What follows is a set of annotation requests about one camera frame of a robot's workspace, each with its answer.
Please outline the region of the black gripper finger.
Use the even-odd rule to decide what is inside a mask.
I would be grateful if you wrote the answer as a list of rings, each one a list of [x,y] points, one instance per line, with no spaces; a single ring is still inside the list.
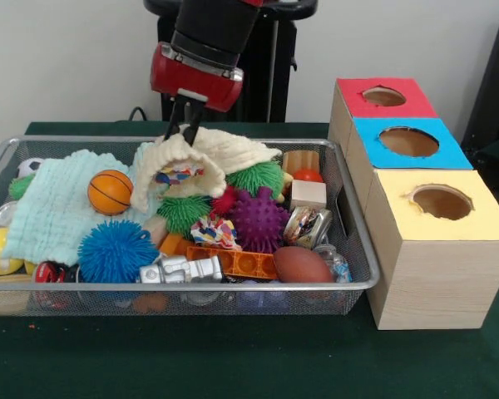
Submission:
[[[183,136],[188,145],[193,145],[197,131],[200,127],[200,122],[204,110],[202,103],[192,103],[190,105],[190,121],[188,126],[183,130]]]
[[[179,124],[185,117],[185,98],[183,96],[162,97],[162,118],[168,122],[164,139],[168,140],[172,135],[180,131]]]

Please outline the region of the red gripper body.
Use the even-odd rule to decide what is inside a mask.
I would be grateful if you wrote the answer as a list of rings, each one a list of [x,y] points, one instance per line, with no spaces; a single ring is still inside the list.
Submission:
[[[151,62],[150,84],[153,91],[176,96],[195,93],[205,106],[227,112],[240,96],[244,72],[238,67],[211,66],[176,51],[168,42],[159,42]]]

